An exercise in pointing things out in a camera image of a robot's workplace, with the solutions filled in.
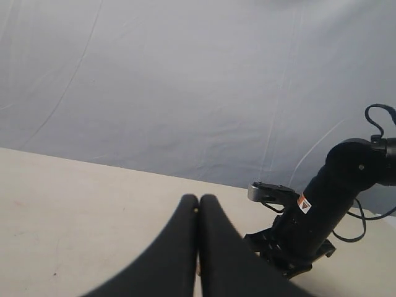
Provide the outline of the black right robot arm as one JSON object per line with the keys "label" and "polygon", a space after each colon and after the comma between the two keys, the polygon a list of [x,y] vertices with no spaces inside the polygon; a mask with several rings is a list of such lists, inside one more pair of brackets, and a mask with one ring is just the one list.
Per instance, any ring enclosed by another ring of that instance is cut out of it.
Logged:
{"label": "black right robot arm", "polygon": [[286,278],[308,272],[316,260],[335,252],[329,235],[359,193],[375,184],[395,185],[395,139],[345,140],[327,154],[325,165],[301,193],[282,185],[251,183],[251,201],[283,208],[270,228],[247,234],[244,240]]}

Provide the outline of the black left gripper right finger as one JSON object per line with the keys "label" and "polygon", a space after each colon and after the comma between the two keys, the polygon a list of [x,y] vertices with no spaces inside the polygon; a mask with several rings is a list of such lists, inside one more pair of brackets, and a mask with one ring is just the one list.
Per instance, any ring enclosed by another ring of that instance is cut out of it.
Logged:
{"label": "black left gripper right finger", "polygon": [[215,195],[199,206],[199,262],[203,296],[309,296],[253,253]]}

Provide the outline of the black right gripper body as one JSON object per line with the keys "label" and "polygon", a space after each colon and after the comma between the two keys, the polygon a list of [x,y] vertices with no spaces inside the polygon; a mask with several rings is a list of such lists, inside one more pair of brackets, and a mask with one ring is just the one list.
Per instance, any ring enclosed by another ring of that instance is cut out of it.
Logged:
{"label": "black right gripper body", "polygon": [[275,236],[275,226],[280,223],[283,215],[275,217],[272,226],[257,233],[246,234],[244,242],[266,263],[275,267],[286,278],[293,278],[312,269],[312,264],[321,257],[330,257],[336,247],[326,239],[312,256],[300,256],[292,252]]}

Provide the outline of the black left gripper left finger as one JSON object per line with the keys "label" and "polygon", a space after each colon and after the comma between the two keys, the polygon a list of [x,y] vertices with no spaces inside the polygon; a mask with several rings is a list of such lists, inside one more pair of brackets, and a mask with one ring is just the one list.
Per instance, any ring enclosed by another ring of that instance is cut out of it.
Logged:
{"label": "black left gripper left finger", "polygon": [[197,227],[198,198],[186,194],[150,246],[85,296],[193,296]]}

